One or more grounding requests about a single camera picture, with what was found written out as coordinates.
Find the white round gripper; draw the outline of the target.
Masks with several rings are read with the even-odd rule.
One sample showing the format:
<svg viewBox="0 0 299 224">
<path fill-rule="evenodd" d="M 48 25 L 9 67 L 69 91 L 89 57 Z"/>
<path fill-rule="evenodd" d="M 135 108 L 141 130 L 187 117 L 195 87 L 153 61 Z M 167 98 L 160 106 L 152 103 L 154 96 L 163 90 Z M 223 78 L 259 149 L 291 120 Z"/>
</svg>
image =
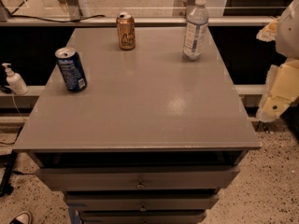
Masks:
<svg viewBox="0 0 299 224">
<path fill-rule="evenodd" d="M 293 0 L 279 19 L 274 19 L 258 32 L 256 38 L 274 41 L 276 51 L 287 58 L 281 66 L 271 65 L 259 103 L 257 119 L 278 119 L 299 97 L 299 0 Z"/>
</svg>

